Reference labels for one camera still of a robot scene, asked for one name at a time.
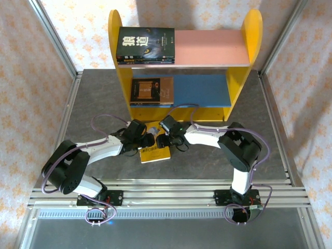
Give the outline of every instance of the mounting plate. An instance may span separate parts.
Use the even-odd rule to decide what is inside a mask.
[[[217,189],[214,191],[213,196],[216,206],[227,206],[228,204],[234,203],[227,189]],[[259,192],[257,189],[250,189],[243,200],[243,206],[261,205]]]
[[[107,190],[106,191],[106,198],[103,200],[107,202],[107,197],[109,197],[109,203],[113,206],[122,206],[123,201],[123,191],[122,190]],[[94,203],[83,196],[77,197],[77,206],[102,206],[99,203]]]

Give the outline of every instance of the blue shelf panel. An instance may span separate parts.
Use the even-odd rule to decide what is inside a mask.
[[[134,75],[134,78],[168,76],[174,77],[174,105],[192,103],[201,107],[231,107],[226,75]],[[172,106],[131,106],[131,108]]]

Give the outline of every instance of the book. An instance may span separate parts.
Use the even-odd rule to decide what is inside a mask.
[[[167,27],[120,27],[117,59],[174,59],[174,29]]]
[[[158,121],[147,123],[146,131],[154,135],[155,141],[158,135],[165,133],[165,131],[160,127]],[[165,147],[163,149],[159,149],[157,147],[157,143],[155,143],[154,146],[152,147],[141,149],[140,155],[141,155],[141,163],[156,162],[171,158],[170,148]]]
[[[132,79],[129,104],[172,105],[173,103],[173,77]]]
[[[139,62],[139,61],[174,61],[174,59],[118,59],[117,62]]]
[[[136,62],[118,62],[119,65],[132,65],[132,64],[174,64],[174,61],[136,61]]]
[[[134,104],[130,104],[131,107],[164,107],[164,108],[169,108],[169,107],[173,107],[173,104],[149,104],[149,103],[134,103]]]

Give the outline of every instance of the yellow book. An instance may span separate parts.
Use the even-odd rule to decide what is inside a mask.
[[[155,144],[149,148],[143,148],[140,150],[141,162],[155,162],[171,158],[170,148],[165,147],[163,149],[158,149],[156,143],[156,137],[160,134],[164,134],[165,131],[160,127],[159,122],[151,122],[146,124],[146,131],[152,133],[155,137]]]

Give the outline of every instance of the black book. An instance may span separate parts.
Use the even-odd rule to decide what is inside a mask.
[[[174,61],[119,61],[119,65],[142,65],[142,64],[174,64]]]
[[[118,59],[117,62],[174,61],[174,59]]]
[[[130,105],[171,105],[173,103],[173,77],[132,79]]]
[[[174,59],[174,29],[167,27],[120,27],[117,60]]]

